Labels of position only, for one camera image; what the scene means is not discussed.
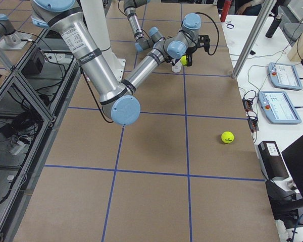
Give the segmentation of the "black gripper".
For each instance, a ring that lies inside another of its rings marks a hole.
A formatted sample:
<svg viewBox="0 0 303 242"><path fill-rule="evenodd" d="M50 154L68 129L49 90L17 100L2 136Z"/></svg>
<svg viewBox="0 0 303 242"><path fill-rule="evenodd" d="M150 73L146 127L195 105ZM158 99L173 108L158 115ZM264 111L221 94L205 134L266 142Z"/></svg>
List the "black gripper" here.
<svg viewBox="0 0 303 242"><path fill-rule="evenodd" d="M193 56L193 53L196 51L196 46L194 47L189 47L186 51L186 66L187 67L190 67L192 66L192 56Z"/></svg>

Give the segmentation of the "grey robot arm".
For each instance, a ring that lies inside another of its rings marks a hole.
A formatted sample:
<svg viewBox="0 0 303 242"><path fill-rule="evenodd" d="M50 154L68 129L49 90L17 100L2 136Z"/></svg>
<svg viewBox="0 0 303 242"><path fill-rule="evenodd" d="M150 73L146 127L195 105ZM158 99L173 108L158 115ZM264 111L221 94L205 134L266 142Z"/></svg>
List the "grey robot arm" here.
<svg viewBox="0 0 303 242"><path fill-rule="evenodd" d="M124 1L124 13L136 35L137 49L148 54L126 79L116 76L116 57L107 48L110 39L101 1L32 1L34 25L58 32L99 93L105 116L119 125L130 125L140 115L134 97L137 87L163 62L174 62L197 43L201 19L187 14L176 36L165 38L157 28L143 37L136 9L146 1Z"/></svg>
<svg viewBox="0 0 303 242"><path fill-rule="evenodd" d="M137 52L153 47L160 40L165 40L165 37L160 33L157 27L152 27L147 34L141 27L136 9L148 4L147 0L126 0L123 4L124 14L126 15L132 32L135 38L135 48Z"/></svg>

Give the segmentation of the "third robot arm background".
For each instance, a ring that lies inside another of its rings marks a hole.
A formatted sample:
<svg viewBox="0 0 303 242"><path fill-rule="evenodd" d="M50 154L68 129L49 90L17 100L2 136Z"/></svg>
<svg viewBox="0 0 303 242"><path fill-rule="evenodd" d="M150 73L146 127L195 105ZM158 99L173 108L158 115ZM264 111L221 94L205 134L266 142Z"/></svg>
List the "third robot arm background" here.
<svg viewBox="0 0 303 242"><path fill-rule="evenodd" d="M32 35L27 33L19 33L12 25L8 16L0 14L0 48L5 50L18 51L21 50Z"/></svg>

